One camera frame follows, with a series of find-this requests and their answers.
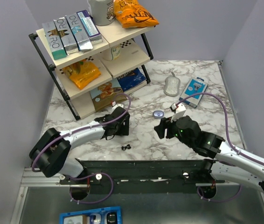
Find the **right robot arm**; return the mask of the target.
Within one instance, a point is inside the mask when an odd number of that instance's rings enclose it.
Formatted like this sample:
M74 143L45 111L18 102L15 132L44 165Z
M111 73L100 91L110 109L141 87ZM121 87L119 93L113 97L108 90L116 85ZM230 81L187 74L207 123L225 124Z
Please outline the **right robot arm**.
M198 179L229 181L264 193L264 158L229 144L223 137L200 129L189 116L172 121L162 118L154 127L160 139L177 138L203 157L211 158L211 167L197 171Z

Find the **lavender earbud charging case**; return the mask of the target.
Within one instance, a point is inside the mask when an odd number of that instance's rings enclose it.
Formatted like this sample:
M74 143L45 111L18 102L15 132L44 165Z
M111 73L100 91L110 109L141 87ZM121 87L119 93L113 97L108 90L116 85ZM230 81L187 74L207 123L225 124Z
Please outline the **lavender earbud charging case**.
M155 111L153 112L153 117L154 117L155 119L161 119L161 118L164 117L164 112L163 112L162 110L155 110Z

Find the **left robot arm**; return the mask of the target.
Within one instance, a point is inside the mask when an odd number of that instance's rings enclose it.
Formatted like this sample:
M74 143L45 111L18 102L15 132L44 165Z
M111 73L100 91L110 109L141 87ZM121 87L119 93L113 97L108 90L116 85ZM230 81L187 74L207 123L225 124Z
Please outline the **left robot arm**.
M70 176L75 184L82 184L86 180L85 168L78 159L69 158L69 152L90 141L129 135L129 119L129 112L118 106L111 114L76 129L57 131L50 128L29 153L32 167L46 177L62 174Z

